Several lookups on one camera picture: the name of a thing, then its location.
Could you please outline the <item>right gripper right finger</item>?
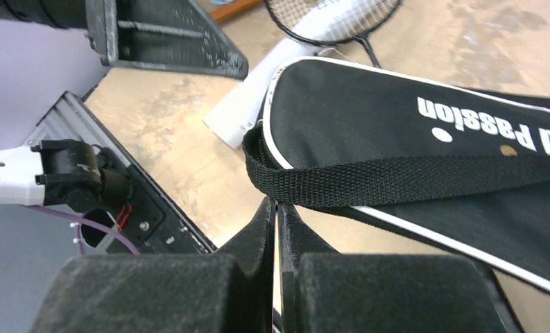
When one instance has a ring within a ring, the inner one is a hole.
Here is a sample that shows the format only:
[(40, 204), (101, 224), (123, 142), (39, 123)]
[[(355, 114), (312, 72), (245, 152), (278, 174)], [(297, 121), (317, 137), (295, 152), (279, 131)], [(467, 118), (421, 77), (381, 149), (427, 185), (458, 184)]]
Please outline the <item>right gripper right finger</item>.
[(344, 255), (278, 207), (285, 332), (505, 332), (486, 281), (455, 255)]

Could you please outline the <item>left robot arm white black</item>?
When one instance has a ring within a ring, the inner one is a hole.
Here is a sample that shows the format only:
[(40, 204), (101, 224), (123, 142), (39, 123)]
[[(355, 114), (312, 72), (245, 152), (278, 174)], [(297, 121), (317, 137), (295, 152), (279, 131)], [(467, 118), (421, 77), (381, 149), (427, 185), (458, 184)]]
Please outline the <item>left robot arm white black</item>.
[[(0, 1), (0, 19), (87, 31), (101, 62), (237, 80), (248, 60), (196, 1)], [(43, 140), (0, 150), (0, 204), (119, 210), (129, 175), (98, 163), (92, 145)]]

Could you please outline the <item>black SPORT racket bag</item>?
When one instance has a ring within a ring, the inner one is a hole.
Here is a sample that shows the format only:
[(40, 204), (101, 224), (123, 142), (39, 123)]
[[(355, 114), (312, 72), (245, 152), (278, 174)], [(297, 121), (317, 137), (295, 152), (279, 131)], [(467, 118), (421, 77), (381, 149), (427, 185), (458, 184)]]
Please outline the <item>black SPORT racket bag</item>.
[(550, 98), (345, 60), (284, 63), (243, 137), (268, 197), (483, 262), (550, 294)]

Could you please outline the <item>black racket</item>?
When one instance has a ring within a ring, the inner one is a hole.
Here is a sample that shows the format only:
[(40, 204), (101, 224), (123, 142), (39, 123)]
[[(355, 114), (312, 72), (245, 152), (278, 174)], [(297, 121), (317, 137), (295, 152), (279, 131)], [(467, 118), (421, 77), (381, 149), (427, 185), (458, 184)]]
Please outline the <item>black racket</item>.
[(400, 0), (267, 0), (270, 18), (292, 39), (313, 46), (358, 42), (372, 65), (380, 68), (369, 35), (399, 9)]

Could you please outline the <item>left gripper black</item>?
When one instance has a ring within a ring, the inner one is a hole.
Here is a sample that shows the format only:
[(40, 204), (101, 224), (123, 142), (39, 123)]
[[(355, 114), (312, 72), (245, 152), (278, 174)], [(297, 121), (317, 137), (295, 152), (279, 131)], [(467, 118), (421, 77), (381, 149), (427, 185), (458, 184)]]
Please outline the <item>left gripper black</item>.
[(105, 66), (119, 60), (116, 1), (0, 0), (0, 20), (83, 29)]

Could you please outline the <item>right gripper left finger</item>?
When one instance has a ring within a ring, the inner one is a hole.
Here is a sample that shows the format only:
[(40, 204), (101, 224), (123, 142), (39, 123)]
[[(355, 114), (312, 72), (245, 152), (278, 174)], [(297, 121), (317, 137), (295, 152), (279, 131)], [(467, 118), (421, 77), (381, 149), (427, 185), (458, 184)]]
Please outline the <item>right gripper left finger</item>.
[(70, 259), (32, 332), (271, 332), (275, 204), (210, 255)]

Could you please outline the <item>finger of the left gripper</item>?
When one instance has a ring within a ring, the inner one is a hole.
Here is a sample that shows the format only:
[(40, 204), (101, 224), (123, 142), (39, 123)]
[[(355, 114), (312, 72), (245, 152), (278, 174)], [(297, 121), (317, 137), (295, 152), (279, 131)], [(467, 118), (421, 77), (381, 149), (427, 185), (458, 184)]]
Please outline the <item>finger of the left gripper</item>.
[(117, 1), (114, 65), (243, 80), (248, 60), (197, 1)]

